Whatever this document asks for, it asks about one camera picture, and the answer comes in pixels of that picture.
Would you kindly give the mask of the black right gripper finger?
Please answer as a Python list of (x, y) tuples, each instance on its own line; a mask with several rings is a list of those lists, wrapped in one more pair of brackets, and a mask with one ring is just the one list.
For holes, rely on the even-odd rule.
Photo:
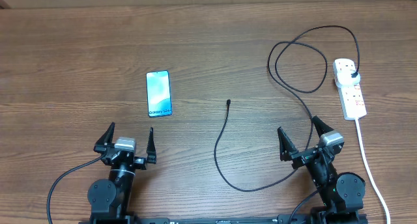
[(277, 129), (278, 139), (280, 143), (280, 160), (290, 161), (293, 160), (293, 154), (298, 153), (298, 149), (295, 147), (293, 142), (290, 140), (288, 135), (285, 133), (282, 127)]
[(319, 137), (322, 137), (323, 135), (325, 135), (327, 133), (333, 133), (334, 132), (334, 129), (331, 128), (326, 123), (324, 123), (318, 116), (314, 116), (311, 121), (312, 121)]

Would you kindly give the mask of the white charger plug adapter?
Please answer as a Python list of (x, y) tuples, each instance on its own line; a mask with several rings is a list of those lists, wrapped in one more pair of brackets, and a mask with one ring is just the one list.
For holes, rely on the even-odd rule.
[(338, 88), (345, 88), (359, 84), (361, 80), (360, 74), (356, 72), (337, 72), (335, 74), (335, 83)]

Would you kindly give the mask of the white power strip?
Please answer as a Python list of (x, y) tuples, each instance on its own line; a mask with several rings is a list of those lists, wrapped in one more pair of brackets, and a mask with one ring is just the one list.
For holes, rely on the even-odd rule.
[[(336, 59), (333, 62), (334, 80), (337, 72), (356, 72), (355, 64), (350, 59)], [(345, 120), (360, 119), (367, 115), (360, 83), (345, 88), (338, 88), (339, 99)]]

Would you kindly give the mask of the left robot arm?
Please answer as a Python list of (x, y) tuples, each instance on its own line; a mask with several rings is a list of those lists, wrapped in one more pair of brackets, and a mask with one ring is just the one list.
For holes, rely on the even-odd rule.
[(137, 170), (145, 170), (148, 163), (157, 160), (154, 145), (154, 128), (149, 130), (147, 156), (136, 156), (136, 140), (119, 137), (113, 142), (115, 123), (94, 144), (93, 150), (101, 154), (100, 161), (110, 166), (107, 179), (93, 182), (87, 192), (91, 205), (89, 223), (139, 223), (136, 214), (128, 211), (130, 196)]

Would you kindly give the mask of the Samsung Galaxy smartphone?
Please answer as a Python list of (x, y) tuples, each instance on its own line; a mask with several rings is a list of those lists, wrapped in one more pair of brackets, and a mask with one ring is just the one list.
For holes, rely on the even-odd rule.
[(148, 72), (146, 83), (149, 117), (172, 115), (169, 72), (167, 70)]

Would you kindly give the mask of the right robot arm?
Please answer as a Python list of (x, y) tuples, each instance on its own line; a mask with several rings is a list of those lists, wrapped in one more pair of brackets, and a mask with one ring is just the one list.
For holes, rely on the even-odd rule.
[[(282, 128), (278, 128), (280, 160), (291, 161), (293, 169), (305, 167), (316, 190), (296, 206), (291, 214), (280, 214), (278, 223), (367, 223), (363, 209), (366, 193), (365, 180), (351, 172), (337, 173), (332, 162), (344, 146), (343, 136), (319, 117), (312, 123), (319, 142), (313, 148), (299, 151)], [(320, 195), (322, 206), (313, 207), (309, 214), (297, 214), (301, 206), (314, 195)]]

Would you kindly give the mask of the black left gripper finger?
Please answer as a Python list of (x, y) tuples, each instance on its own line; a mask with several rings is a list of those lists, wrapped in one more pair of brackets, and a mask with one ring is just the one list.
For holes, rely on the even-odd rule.
[(113, 134), (115, 130), (115, 123), (112, 122), (106, 132), (99, 138), (99, 140), (95, 143), (98, 147), (104, 147), (112, 144), (113, 141)]
[(154, 144), (154, 128), (150, 127), (147, 143), (147, 163), (156, 163), (156, 148)]

